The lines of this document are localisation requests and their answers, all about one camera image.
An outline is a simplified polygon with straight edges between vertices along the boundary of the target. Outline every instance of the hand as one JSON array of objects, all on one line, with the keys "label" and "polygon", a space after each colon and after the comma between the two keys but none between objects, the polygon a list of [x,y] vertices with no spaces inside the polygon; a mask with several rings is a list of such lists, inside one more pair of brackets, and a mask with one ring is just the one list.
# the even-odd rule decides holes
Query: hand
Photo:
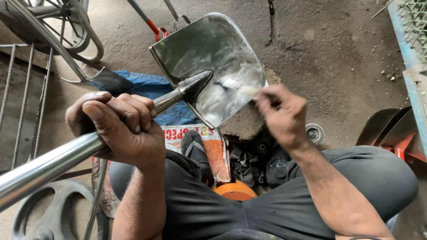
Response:
[{"label": "hand", "polygon": [[144,172],[164,167],[164,135],[152,120],[156,116],[149,98],[90,92],[67,109],[65,120],[76,137],[98,131],[109,146],[98,157],[134,165]]},{"label": "hand", "polygon": [[271,135],[292,156],[313,146],[305,132],[306,101],[282,84],[263,88],[256,103]]}]

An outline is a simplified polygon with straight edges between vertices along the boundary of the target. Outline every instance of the fingernail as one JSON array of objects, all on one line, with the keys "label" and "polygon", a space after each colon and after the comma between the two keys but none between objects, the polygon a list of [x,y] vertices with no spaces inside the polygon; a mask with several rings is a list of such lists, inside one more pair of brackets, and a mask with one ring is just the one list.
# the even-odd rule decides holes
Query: fingernail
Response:
[{"label": "fingernail", "polygon": [[151,110],[151,118],[155,118],[155,117],[157,117],[157,112],[156,112],[156,110]]},{"label": "fingernail", "polygon": [[148,130],[150,130],[150,128],[151,128],[151,122],[148,122],[146,125],[145,125],[145,131],[148,131]]},{"label": "fingernail", "polygon": [[104,113],[97,106],[89,105],[83,108],[83,112],[86,113],[92,120],[99,120],[104,116]]},{"label": "fingernail", "polygon": [[98,96],[104,96],[105,94],[107,94],[108,92],[106,91],[101,91],[101,92],[97,92]]}]

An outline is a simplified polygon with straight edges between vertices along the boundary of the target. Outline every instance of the blue tarp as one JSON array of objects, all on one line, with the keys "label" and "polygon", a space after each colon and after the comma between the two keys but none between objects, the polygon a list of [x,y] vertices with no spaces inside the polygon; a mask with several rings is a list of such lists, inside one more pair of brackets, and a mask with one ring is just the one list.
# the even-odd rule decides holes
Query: blue tarp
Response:
[{"label": "blue tarp", "polygon": [[[129,94],[137,94],[150,99],[156,99],[173,90],[165,77],[144,73],[131,73],[125,70],[114,71],[120,76],[133,82]],[[155,118],[160,126],[189,125],[202,123],[183,101],[178,102]]]}]

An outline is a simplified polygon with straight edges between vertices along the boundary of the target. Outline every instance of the orange plastic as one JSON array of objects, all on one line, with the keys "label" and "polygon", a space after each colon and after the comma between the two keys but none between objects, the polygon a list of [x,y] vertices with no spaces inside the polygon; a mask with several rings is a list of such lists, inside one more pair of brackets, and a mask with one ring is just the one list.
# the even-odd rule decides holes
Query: orange plastic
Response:
[{"label": "orange plastic", "polygon": [[225,198],[245,201],[257,197],[257,194],[246,184],[236,180],[236,183],[227,183],[214,187],[213,191]]}]

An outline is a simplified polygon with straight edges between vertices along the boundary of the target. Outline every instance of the black pants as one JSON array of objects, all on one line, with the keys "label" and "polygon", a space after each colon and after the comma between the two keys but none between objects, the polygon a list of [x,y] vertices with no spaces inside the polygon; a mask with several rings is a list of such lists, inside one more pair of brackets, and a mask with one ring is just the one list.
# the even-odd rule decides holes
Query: black pants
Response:
[{"label": "black pants", "polygon": [[[326,150],[322,154],[375,207],[384,221],[404,209],[416,196],[417,179],[393,153],[372,146]],[[287,182],[254,199],[226,199],[166,159],[167,217],[164,239],[209,239],[233,229],[251,229],[285,240],[334,239],[322,221],[301,170],[292,164]],[[121,199],[133,167],[112,163],[110,183]]]}]

